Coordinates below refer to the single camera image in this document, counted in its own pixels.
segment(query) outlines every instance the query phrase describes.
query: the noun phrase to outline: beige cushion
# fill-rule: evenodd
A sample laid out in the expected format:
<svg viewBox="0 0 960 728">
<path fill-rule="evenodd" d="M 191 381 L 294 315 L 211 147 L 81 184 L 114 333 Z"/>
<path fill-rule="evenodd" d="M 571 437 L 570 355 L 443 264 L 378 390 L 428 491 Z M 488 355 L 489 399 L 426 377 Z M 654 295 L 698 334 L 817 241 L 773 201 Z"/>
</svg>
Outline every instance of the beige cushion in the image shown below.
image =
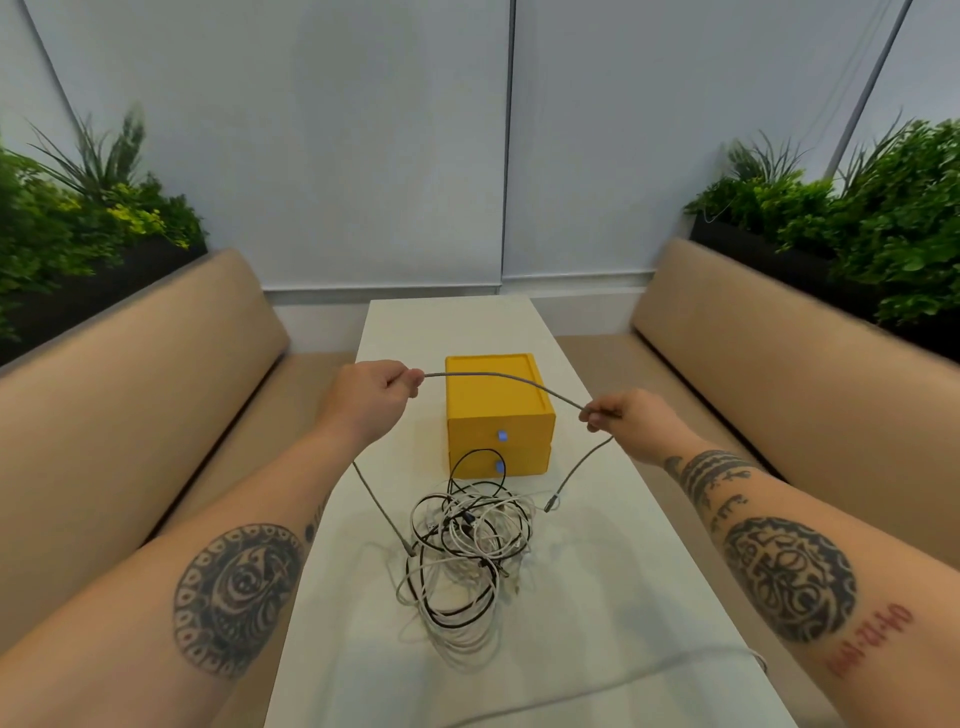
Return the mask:
<svg viewBox="0 0 960 728">
<path fill-rule="evenodd" d="M 287 341 L 227 251 L 4 370 L 0 652 L 140 546 Z"/>
<path fill-rule="evenodd" d="M 557 341 L 592 396 L 642 387 L 666 399 L 693 429 L 724 449 L 746 449 L 633 334 L 558 336 Z M 839 728 L 843 721 L 757 614 L 733 579 L 683 491 L 662 469 L 635 462 L 643 481 L 684 542 L 740 635 L 767 660 L 770 682 L 801 728 Z"/>
<path fill-rule="evenodd" d="M 960 567 L 960 367 L 683 240 L 633 323 L 793 485 Z"/>
<path fill-rule="evenodd" d="M 337 370 L 353 358 L 353 353 L 284 357 L 162 530 L 193 516 L 292 445 L 314 423 L 317 403 Z M 217 728 L 263 725 L 292 611 L 283 611 L 274 635 L 214 721 Z"/>
</svg>

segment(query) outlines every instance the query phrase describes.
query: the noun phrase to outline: tattooed arm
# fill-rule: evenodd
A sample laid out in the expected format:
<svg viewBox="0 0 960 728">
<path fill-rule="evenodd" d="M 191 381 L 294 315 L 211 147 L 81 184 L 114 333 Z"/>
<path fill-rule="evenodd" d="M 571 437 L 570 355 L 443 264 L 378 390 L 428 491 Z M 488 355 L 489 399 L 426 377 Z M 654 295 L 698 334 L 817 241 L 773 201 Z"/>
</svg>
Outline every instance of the tattooed arm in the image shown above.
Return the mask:
<svg viewBox="0 0 960 728">
<path fill-rule="evenodd" d="M 701 439 L 649 392 L 602 397 L 581 420 L 677 480 L 851 726 L 960 725 L 960 573 Z"/>
<path fill-rule="evenodd" d="M 395 361 L 341 370 L 312 432 L 0 658 L 0 726 L 209 725 L 270 639 L 334 485 L 422 379 Z"/>
</svg>

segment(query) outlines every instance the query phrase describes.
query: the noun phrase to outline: person's left forearm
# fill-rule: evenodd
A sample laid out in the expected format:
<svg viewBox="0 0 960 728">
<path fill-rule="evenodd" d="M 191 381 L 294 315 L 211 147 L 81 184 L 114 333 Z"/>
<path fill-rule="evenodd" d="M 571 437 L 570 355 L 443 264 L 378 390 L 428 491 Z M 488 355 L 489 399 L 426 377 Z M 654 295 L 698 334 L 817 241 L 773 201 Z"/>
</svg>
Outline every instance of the person's left forearm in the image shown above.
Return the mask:
<svg viewBox="0 0 960 728">
<path fill-rule="evenodd" d="M 361 449 L 318 427 L 71 600 L 0 660 L 0 725 L 104 725 L 105 692 L 117 725 L 209 721 L 289 608 Z"/>
</svg>

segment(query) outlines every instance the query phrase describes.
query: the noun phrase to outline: table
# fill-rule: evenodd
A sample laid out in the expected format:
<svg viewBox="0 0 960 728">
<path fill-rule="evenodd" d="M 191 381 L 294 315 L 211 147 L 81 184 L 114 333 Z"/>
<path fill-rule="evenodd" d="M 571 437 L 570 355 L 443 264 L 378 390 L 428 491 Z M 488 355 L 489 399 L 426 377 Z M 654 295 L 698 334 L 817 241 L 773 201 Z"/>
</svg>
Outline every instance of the table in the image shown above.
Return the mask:
<svg viewBox="0 0 960 728">
<path fill-rule="evenodd" d="M 450 354 L 532 352 L 548 387 L 589 401 L 540 315 L 522 296 L 371 303 L 358 360 L 394 358 L 426 372 Z M 556 488 L 601 437 L 555 401 L 545 475 L 515 492 Z M 444 381 L 428 379 L 397 427 L 357 460 L 401 528 L 446 481 Z M 535 500 L 539 504 L 547 496 Z M 579 692 L 709 645 L 745 647 L 630 459 L 597 451 L 538 513 L 519 594 L 503 606 L 497 649 L 450 667 L 394 598 L 402 547 L 348 471 L 324 513 L 300 581 L 267 728 L 446 726 Z M 755 660 L 720 653 L 629 686 L 482 723 L 496 726 L 794 726 Z"/>
</svg>

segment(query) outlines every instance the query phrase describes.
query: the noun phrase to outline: yellow drawer box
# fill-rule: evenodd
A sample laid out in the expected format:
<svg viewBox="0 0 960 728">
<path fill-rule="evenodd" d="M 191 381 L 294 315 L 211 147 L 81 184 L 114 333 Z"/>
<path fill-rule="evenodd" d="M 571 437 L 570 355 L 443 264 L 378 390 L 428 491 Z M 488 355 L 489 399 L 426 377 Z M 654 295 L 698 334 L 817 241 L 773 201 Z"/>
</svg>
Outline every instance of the yellow drawer box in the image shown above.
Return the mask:
<svg viewBox="0 0 960 728">
<path fill-rule="evenodd" d="M 499 372 L 543 384 L 530 353 L 448 356 L 448 372 Z M 507 475 L 539 475 L 550 464 L 557 416 L 550 396 L 537 387 L 500 376 L 446 378 L 446 435 L 450 468 L 473 449 L 495 449 Z M 478 452 L 457 468 L 461 478 L 498 478 L 497 458 Z"/>
</svg>

